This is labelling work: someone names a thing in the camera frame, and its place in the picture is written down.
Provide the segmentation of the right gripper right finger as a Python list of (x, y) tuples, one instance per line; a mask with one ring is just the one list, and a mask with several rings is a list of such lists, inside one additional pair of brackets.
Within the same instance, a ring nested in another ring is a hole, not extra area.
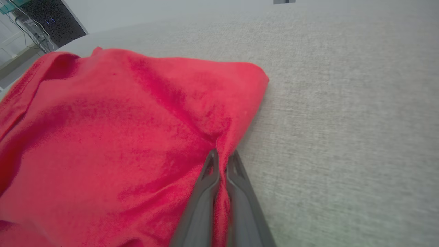
[(232, 247), (277, 247), (237, 151), (226, 166), (226, 189), (232, 215)]

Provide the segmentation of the grey partition bottom rail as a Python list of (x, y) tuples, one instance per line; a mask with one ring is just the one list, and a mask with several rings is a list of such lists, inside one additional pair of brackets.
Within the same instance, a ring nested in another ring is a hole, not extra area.
[(36, 48), (25, 48), (18, 55), (0, 66), (0, 84), (19, 78), (44, 52)]

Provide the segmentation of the black computer case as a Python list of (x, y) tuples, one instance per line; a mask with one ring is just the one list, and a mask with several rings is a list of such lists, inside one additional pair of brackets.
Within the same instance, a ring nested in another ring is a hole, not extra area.
[(43, 25), (57, 47), (86, 36), (86, 32), (61, 0), (29, 0), (20, 8)]

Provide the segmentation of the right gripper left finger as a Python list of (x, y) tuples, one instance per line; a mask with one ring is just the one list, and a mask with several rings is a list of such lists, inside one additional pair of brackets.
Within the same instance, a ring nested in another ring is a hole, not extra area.
[(212, 246), (214, 202), (221, 181), (218, 160), (217, 150), (210, 150), (169, 247)]

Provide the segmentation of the red basketball jersey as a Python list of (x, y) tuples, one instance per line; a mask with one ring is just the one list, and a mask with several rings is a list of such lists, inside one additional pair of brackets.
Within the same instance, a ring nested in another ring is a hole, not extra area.
[(45, 54), (0, 100), (0, 247), (169, 247), (212, 154), (225, 247), (226, 164), (268, 83), (245, 62)]

